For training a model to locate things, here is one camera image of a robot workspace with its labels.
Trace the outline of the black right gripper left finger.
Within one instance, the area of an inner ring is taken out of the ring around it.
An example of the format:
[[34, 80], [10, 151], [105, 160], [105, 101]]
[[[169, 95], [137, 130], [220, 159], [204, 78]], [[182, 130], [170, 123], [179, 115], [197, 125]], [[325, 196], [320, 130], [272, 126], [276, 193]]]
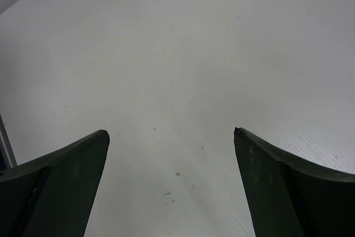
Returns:
[[1, 236], [84, 236], [108, 148], [98, 130], [16, 167], [1, 163]]

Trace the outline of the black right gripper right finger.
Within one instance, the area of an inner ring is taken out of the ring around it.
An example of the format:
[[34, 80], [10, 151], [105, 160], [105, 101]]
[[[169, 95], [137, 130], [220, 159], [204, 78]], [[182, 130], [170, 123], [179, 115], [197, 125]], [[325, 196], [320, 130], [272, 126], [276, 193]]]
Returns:
[[282, 150], [244, 128], [236, 159], [256, 236], [354, 236], [354, 174]]

